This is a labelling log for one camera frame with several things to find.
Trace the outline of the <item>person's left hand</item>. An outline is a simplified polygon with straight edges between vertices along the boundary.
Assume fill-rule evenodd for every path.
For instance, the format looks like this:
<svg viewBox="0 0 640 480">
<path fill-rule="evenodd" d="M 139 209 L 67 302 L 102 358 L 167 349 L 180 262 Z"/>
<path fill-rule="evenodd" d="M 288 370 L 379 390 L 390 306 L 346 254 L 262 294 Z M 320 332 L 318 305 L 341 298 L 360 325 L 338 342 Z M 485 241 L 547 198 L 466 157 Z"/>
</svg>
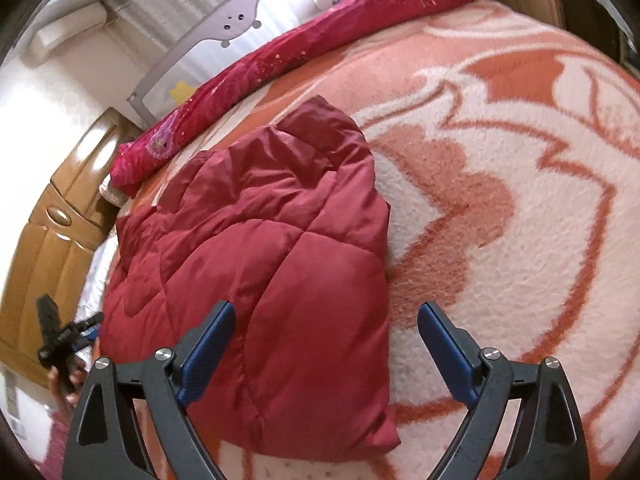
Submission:
<svg viewBox="0 0 640 480">
<path fill-rule="evenodd" d="M 77 404 L 87 376 L 87 364 L 78 356 L 68 366 L 67 373 L 60 373 L 55 366 L 50 369 L 48 388 L 59 410 L 73 408 Z"/>
</svg>

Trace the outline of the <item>pink fleece sleeve forearm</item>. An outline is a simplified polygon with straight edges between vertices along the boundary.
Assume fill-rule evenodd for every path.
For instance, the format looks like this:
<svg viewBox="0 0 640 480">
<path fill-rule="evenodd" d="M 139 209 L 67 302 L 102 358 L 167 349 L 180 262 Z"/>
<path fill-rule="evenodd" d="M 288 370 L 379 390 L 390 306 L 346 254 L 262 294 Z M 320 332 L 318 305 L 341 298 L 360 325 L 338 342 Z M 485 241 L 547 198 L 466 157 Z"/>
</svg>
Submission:
<svg viewBox="0 0 640 480">
<path fill-rule="evenodd" d="M 51 419 L 47 453 L 39 471 L 47 480 L 61 480 L 66 442 L 70 431 L 70 413 L 56 411 L 52 414 Z"/>
</svg>

